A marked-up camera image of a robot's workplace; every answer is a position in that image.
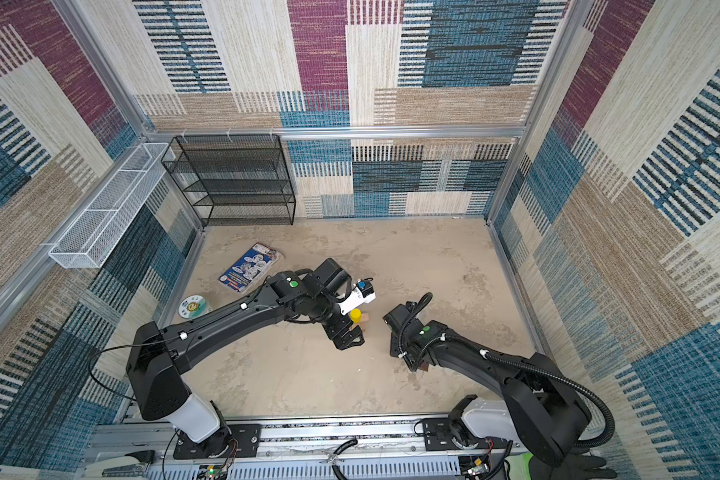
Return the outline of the yellow cylinder block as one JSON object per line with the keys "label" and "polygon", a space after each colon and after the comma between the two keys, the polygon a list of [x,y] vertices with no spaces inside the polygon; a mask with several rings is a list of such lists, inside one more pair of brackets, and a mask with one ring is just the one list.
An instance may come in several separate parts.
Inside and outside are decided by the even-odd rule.
{"label": "yellow cylinder block", "polygon": [[355,324],[360,323],[362,320],[362,312],[357,308],[352,309],[349,312],[349,317],[353,323],[355,323]]}

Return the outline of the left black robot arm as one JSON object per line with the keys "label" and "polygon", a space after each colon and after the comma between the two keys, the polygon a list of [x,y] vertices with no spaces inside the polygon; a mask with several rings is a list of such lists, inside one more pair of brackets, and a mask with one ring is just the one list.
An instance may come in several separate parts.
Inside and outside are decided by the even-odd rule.
{"label": "left black robot arm", "polygon": [[281,322],[319,324],[339,350],[360,346],[363,334],[350,313],[375,297],[371,278],[353,280],[328,258],[316,269],[269,276],[254,292],[196,319],[142,325],[126,364],[142,419],[168,421],[194,443],[208,440],[221,431],[222,416],[191,390],[183,374],[227,345]]}

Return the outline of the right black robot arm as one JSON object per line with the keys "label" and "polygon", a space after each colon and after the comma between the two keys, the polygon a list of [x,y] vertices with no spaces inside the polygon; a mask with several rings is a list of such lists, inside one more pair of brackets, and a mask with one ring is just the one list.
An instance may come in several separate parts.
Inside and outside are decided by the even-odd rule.
{"label": "right black robot arm", "polygon": [[441,322],[424,325],[418,313],[419,306],[408,302],[384,315],[390,354],[413,371],[423,363],[450,369],[499,395],[519,441],[544,463],[559,467],[573,449],[599,447],[614,436],[615,419],[605,402],[545,355],[505,354]]}

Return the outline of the black green gloved hand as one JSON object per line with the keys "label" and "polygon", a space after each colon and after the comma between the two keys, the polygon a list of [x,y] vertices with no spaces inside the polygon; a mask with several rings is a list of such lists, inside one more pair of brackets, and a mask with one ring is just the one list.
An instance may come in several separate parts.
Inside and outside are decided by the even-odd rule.
{"label": "black green gloved hand", "polygon": [[510,456],[505,465],[509,468],[509,479],[574,480],[618,477],[616,471],[607,466],[604,458],[591,455],[588,450],[582,453],[571,452],[558,467],[541,462],[531,453]]}

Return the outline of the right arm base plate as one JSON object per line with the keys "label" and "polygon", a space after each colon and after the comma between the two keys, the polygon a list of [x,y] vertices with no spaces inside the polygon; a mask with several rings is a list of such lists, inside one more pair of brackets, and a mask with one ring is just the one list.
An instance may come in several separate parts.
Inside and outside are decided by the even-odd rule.
{"label": "right arm base plate", "polygon": [[491,446],[502,449],[507,445],[501,438],[478,438],[461,421],[448,417],[423,418],[414,424],[413,430],[424,439],[427,451],[487,450]]}

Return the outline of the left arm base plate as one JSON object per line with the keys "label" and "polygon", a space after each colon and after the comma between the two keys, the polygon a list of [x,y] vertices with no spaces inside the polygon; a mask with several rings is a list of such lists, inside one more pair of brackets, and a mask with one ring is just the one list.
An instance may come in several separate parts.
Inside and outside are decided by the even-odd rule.
{"label": "left arm base plate", "polygon": [[179,431],[172,456],[175,460],[253,458],[258,452],[261,431],[261,424],[226,425],[200,443]]}

